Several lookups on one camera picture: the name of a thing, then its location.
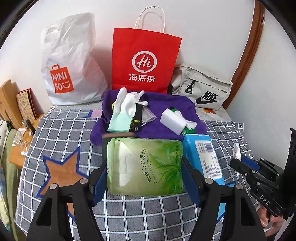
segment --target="checkered bedspread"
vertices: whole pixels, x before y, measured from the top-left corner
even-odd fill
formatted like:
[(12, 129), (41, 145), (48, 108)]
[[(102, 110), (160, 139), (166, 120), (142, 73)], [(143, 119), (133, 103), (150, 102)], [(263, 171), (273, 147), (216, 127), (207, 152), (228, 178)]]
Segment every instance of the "checkered bedspread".
[[(40, 203), (36, 194), (47, 179), (42, 156), (57, 161), (65, 160), (78, 146), (81, 147), (79, 170), (87, 175), (102, 163), (102, 148), (90, 142), (90, 132), (97, 119), (85, 118), (88, 110), (52, 110), (42, 117), (36, 130), (21, 174), (15, 222), (27, 233)], [(237, 181), (249, 194), (244, 177), (237, 177), (229, 162), (233, 144), (238, 142), (242, 153), (252, 157), (243, 139), (243, 124), (205, 121), (212, 139), (225, 182)], [(96, 221), (107, 241), (118, 240), (188, 240), (197, 220), (199, 208), (187, 193), (171, 196), (114, 196), (105, 193), (93, 209)], [(213, 240), (219, 240), (223, 218), (217, 223)], [(70, 218), (74, 240), (80, 240), (76, 223)]]

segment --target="purple towel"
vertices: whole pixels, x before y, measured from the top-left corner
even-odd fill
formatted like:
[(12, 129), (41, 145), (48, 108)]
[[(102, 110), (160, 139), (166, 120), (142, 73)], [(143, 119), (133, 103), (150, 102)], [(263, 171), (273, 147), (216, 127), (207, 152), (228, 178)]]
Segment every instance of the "purple towel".
[[(115, 102), (118, 91), (107, 91), (103, 98), (103, 114), (92, 131), (91, 142), (94, 145), (102, 145), (102, 135), (108, 129), (110, 119), (113, 115), (112, 103)], [(174, 107), (181, 111), (182, 116), (188, 121), (195, 121), (197, 126), (195, 131), (197, 134), (206, 134), (207, 129), (203, 122), (201, 122), (195, 113), (195, 105), (185, 96), (172, 96), (167, 94), (159, 94), (154, 92), (145, 92), (141, 97), (141, 101), (148, 101), (148, 108), (156, 115), (157, 119), (147, 123), (142, 127), (142, 130), (136, 132), (136, 136), (140, 138), (149, 139), (173, 139), (182, 141), (184, 136), (177, 135), (170, 129), (160, 123), (161, 114), (166, 108)]]

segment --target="wooden table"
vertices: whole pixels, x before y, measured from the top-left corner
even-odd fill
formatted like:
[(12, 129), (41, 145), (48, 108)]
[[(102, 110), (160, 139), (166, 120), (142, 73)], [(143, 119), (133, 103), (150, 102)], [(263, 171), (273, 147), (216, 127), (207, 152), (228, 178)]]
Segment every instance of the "wooden table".
[[(40, 115), (36, 121), (31, 121), (31, 123), (35, 129), (37, 129), (38, 123), (39, 123), (42, 116), (43, 116), (43, 114)], [(33, 139), (33, 137), (29, 135), (29, 132), (30, 132), (30, 130), (25, 131), (25, 133), (23, 135), (23, 139), (27, 143), (27, 151), (29, 150), (32, 139)], [(10, 151), (9, 157), (8, 157), (8, 161), (10, 163), (14, 164), (18, 169), (22, 169), (22, 167), (25, 163), (25, 156), (23, 156), (21, 154), (22, 151), (26, 151), (26, 149), (23, 149), (19, 146), (13, 146), (13, 147), (11, 147), (11, 151)]]

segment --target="white wall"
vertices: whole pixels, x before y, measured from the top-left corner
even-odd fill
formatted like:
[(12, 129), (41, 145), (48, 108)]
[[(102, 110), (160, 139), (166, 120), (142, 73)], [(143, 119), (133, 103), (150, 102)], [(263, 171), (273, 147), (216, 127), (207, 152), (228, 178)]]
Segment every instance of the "white wall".
[[(96, 16), (93, 55), (111, 80), (113, 29), (134, 27), (140, 12), (159, 5), (166, 13), (166, 33), (182, 37), (178, 63), (198, 63), (231, 79), (248, 39), (253, 0), (39, 0), (18, 22), (0, 50), (0, 84), (11, 79), (22, 90), (32, 88), (46, 112), (51, 103), (41, 76), (40, 33), (51, 22), (82, 12)], [(160, 20), (145, 27), (159, 29)]]
[(290, 127), (296, 128), (296, 50), (279, 22), (265, 13), (258, 51), (227, 112), (245, 123), (244, 135), (256, 158), (284, 168)]

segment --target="white bag handle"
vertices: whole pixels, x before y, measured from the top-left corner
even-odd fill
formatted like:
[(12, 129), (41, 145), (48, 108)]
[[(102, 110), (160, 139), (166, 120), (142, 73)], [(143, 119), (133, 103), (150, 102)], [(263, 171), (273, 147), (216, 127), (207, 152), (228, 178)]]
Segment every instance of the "white bag handle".
[(163, 27), (162, 27), (162, 26), (160, 27), (160, 32), (161, 32), (161, 29), (163, 28), (162, 33), (164, 33), (164, 32), (165, 32), (165, 12), (164, 12), (163, 9), (162, 9), (161, 7), (159, 7), (159, 6), (146, 7), (146, 8), (140, 13), (140, 15), (138, 16), (138, 19), (137, 19), (137, 21), (136, 21), (136, 23), (135, 23), (135, 27), (134, 27), (134, 29), (138, 29), (138, 28), (139, 28), (140, 18), (141, 18), (141, 15), (143, 14), (143, 12), (145, 12), (147, 9), (152, 8), (152, 7), (154, 7), (154, 8), (159, 8), (159, 9), (161, 9), (161, 11), (163, 12), (164, 22), (163, 22), (163, 19), (161, 18), (161, 23), (163, 23)]

